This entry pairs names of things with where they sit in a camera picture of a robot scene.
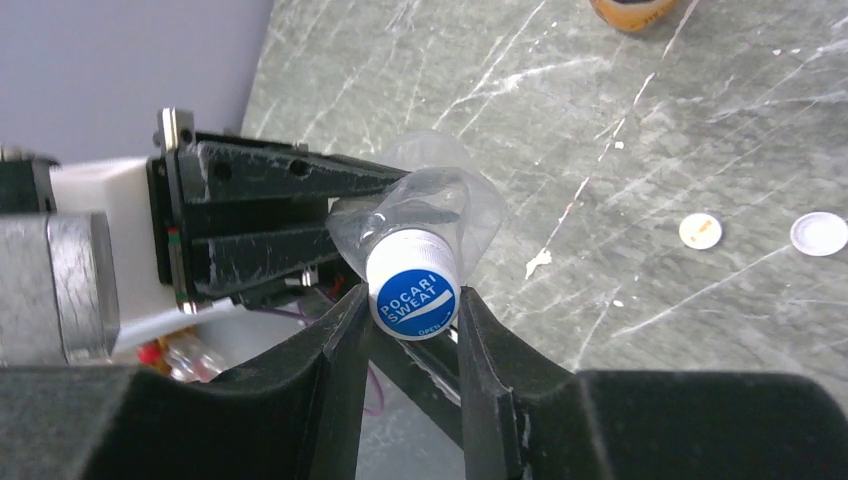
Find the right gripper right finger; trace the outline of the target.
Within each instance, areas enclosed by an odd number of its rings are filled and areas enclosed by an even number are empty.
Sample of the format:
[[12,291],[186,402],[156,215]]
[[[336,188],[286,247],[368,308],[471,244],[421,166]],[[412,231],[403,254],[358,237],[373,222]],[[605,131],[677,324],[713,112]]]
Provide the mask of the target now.
[[458,362],[469,479],[843,479],[847,419],[778,373],[569,372],[464,288]]

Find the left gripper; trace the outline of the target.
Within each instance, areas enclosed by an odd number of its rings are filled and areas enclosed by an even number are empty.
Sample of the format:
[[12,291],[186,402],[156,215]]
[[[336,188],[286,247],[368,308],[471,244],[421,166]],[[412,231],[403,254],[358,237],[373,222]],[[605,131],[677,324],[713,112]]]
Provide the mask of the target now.
[[158,274],[188,313],[224,299],[271,308],[331,280],[339,253],[324,226],[329,200],[377,194],[408,174],[198,131],[176,107],[157,122],[148,183]]

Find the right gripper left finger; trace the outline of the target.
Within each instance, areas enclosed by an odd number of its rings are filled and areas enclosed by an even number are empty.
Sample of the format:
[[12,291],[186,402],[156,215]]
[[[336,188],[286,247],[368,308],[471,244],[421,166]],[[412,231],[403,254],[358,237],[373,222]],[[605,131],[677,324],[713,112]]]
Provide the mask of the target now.
[[5,479],[351,479],[369,360],[365,285],[218,376],[129,366],[1,372]]

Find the clear crushed plastic bottle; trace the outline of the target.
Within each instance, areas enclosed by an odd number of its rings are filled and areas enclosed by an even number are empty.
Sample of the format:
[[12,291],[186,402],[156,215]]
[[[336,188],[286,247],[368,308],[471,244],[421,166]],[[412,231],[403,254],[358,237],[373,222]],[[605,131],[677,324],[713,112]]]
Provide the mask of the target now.
[[378,194],[333,204],[326,224],[338,252],[378,287],[421,268],[414,243],[435,236],[444,244],[438,259],[464,284],[507,217],[503,195],[458,140],[437,131],[400,137],[379,162],[405,174]]

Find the white cap with logo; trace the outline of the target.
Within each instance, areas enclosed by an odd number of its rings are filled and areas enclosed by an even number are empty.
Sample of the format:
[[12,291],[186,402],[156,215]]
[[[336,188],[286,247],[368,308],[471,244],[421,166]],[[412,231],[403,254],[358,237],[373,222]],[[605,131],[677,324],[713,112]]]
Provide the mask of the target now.
[[678,235],[686,247],[694,250],[707,250],[721,241],[723,227],[713,215],[693,213],[680,222]]

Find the plain white bottle cap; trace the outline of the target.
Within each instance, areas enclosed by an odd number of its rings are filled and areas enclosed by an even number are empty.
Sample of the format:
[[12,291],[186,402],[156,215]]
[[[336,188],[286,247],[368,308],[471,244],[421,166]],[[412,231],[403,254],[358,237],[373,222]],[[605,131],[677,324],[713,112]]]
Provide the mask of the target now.
[[847,222],[830,212],[811,212],[791,226],[789,238],[796,250],[812,257],[838,253],[847,245]]

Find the orange juice bottle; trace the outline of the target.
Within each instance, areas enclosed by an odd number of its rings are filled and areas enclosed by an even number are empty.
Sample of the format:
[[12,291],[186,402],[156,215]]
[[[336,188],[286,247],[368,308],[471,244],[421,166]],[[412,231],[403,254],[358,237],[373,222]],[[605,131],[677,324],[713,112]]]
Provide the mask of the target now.
[[677,0],[590,0],[595,13],[612,28],[637,32],[669,13]]

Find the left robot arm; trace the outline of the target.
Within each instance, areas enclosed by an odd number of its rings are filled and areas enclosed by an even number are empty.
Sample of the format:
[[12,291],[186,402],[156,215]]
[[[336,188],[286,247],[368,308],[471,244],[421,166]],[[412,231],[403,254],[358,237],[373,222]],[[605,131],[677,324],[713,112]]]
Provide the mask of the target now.
[[198,130],[157,115],[149,157],[62,165],[1,147],[1,362],[105,359],[241,309],[270,309],[340,274],[325,225],[338,198],[403,171]]

